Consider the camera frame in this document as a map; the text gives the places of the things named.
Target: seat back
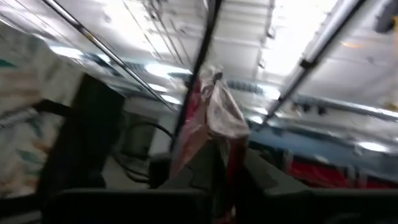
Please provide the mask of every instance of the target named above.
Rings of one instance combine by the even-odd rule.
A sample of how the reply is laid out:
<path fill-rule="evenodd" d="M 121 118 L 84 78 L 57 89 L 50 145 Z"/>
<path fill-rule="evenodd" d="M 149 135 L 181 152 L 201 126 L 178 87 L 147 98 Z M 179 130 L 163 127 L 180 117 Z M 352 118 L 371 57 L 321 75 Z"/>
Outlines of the seat back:
<path fill-rule="evenodd" d="M 367 189 L 398 189 L 398 183 L 374 175 L 367 175 L 365 187 Z"/>
<path fill-rule="evenodd" d="M 315 159 L 293 156 L 286 173 L 309 187 L 352 188 L 346 178 L 347 168 L 325 164 Z"/>

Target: cable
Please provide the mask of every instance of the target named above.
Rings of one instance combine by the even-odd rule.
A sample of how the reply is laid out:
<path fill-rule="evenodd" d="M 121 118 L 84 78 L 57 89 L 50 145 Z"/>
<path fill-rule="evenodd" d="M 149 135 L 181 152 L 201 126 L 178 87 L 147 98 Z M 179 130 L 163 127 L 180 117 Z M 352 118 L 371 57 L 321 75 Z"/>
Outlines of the cable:
<path fill-rule="evenodd" d="M 128 126 L 126 128 L 125 132 L 126 133 L 131 133 L 131 131 L 134 128 L 138 128 L 138 127 L 142 127 L 142 126 L 153 126 L 153 127 L 157 128 L 157 129 L 161 130 L 163 133 L 165 133 L 170 138 L 173 138 L 173 135 L 172 135 L 172 133 L 170 131 L 165 129 L 163 126 L 161 126 L 161 125 L 159 125 L 157 123 L 152 123 L 152 122 L 140 122 L 140 123 L 132 124 L 131 126 Z M 115 162 L 117 164 L 119 164 L 119 166 L 122 167 L 122 169 L 124 171 L 124 174 L 127 176 L 128 179 L 130 179 L 130 180 L 132 180 L 134 182 L 137 182 L 137 183 L 148 183 L 149 176 L 147 174 L 143 174 L 141 172 L 138 172 L 138 171 L 130 168 L 125 162 L 123 162 L 123 160 L 120 158 L 121 156 L 126 157 L 126 158 L 130 157 L 130 158 L 134 158 L 134 159 L 141 159 L 141 158 L 139 158 L 139 156 L 128 156 L 128 155 L 122 154 L 120 152 L 113 152 L 112 153 L 113 159 L 115 160 Z M 131 174 L 138 175 L 138 176 L 140 176 L 142 178 L 134 177 Z"/>
<path fill-rule="evenodd" d="M 203 63 L 206 60 L 207 52 L 208 52 L 208 49 L 211 44 L 211 40 L 213 37 L 213 31 L 216 26 L 218 13 L 220 12 L 220 7 L 221 7 L 222 2 L 223 2 L 223 0 L 209 1 L 205 35 L 204 35 L 202 43 L 201 43 L 197 61 L 193 68 L 192 76 L 191 76 L 188 86 L 187 86 L 188 87 L 187 94 L 185 95 L 184 103 L 183 103 L 181 111 L 180 111 L 180 116 L 178 117 L 177 125 L 174 130 L 174 137 L 172 138 L 172 142 L 170 144 L 170 148 L 169 148 L 170 152 L 173 151 L 174 146 L 176 144 L 177 136 L 180 134 L 182 126 L 185 124 L 185 118 L 187 117 L 188 106 L 189 106 L 190 98 L 191 98 L 191 95 L 193 92 L 193 87 L 195 86 L 197 79 L 199 77 L 199 71 L 201 69 L 201 66 L 203 65 Z"/>

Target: plastic bag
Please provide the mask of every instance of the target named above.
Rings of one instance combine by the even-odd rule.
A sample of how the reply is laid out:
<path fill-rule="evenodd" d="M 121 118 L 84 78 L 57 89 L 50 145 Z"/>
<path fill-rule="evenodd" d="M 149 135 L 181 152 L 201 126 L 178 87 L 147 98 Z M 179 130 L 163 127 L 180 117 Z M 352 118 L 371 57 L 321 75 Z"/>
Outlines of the plastic bag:
<path fill-rule="evenodd" d="M 170 176 L 178 174 L 207 140 L 217 138 L 218 149 L 227 167 L 228 195 L 233 191 L 234 177 L 243 165 L 250 130 L 226 83 L 218 79 L 220 72 L 221 69 L 214 66 L 205 66 L 201 71 L 174 150 Z M 233 198 L 226 200 L 223 223 L 228 223 L 233 213 Z"/>

